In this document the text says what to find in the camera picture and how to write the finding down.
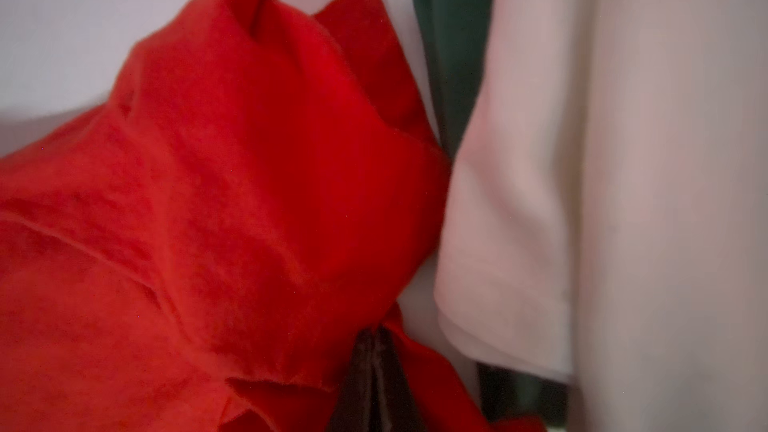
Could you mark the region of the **folded green t-shirt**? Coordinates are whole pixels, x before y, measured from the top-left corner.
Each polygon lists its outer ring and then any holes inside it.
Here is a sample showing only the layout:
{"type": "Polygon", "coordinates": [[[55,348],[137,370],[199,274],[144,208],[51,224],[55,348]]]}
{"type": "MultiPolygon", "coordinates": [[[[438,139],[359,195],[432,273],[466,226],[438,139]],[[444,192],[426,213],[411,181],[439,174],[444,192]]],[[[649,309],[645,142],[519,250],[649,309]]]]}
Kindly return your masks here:
{"type": "MultiPolygon", "coordinates": [[[[479,92],[492,0],[413,0],[413,5],[440,143],[454,157],[479,92]]],[[[477,378],[486,418],[535,415],[547,427],[564,430],[564,385],[486,364],[478,364],[477,378]]]]}

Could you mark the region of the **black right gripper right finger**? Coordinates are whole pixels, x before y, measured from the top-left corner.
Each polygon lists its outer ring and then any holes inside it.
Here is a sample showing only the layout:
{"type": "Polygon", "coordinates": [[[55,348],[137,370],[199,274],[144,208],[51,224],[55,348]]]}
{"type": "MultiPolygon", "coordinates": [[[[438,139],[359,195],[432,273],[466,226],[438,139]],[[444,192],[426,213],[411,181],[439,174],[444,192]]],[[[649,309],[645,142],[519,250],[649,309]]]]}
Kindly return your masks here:
{"type": "Polygon", "coordinates": [[[400,363],[390,332],[383,327],[374,335],[373,430],[383,432],[424,432],[410,385],[400,363]]]}

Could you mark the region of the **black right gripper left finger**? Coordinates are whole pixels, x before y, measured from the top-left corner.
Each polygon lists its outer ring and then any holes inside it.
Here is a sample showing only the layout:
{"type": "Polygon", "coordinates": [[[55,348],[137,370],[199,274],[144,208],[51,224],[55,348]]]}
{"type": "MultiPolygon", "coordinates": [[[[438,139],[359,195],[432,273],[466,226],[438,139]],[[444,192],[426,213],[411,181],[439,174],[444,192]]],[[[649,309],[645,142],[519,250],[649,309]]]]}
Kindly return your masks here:
{"type": "Polygon", "coordinates": [[[373,396],[372,356],[374,335],[370,329],[357,337],[327,432],[365,432],[371,423],[373,396]]]}

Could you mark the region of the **folded white t-shirt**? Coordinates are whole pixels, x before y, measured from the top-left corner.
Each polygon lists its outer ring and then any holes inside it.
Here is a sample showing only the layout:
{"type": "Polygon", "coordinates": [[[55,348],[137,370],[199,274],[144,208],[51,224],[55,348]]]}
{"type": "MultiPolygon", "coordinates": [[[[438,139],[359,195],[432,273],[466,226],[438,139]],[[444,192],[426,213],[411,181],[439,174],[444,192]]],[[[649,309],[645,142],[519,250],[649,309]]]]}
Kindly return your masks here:
{"type": "Polygon", "coordinates": [[[767,0],[494,0],[435,299],[573,431],[765,430],[767,0]]]}

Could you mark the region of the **red t-shirt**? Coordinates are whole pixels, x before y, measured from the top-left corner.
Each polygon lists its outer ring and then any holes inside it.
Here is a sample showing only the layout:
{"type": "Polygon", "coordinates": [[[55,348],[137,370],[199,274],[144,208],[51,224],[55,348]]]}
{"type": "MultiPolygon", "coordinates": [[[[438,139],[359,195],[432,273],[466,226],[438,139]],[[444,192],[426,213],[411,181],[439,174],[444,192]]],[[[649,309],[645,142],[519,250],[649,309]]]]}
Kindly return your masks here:
{"type": "Polygon", "coordinates": [[[491,423],[397,300],[450,165],[381,0],[191,0],[1,160],[5,431],[326,431],[392,335],[425,431],[491,423]]]}

